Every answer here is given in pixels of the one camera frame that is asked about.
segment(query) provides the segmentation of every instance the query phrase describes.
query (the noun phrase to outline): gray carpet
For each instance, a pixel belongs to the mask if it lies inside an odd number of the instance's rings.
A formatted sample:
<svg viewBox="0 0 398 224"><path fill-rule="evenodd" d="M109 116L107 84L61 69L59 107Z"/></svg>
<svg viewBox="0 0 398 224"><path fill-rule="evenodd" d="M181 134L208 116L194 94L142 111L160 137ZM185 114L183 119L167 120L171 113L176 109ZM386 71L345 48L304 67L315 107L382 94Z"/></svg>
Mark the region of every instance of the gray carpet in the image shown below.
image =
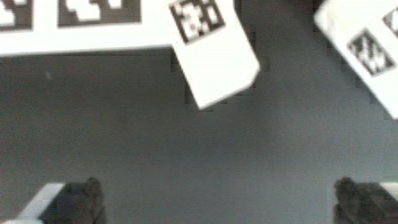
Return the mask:
<svg viewBox="0 0 398 224"><path fill-rule="evenodd" d="M311 11L244 2L263 72L203 112L171 49L0 59L0 219L96 176L110 224L331 224L336 179L398 180L396 122Z"/></svg>

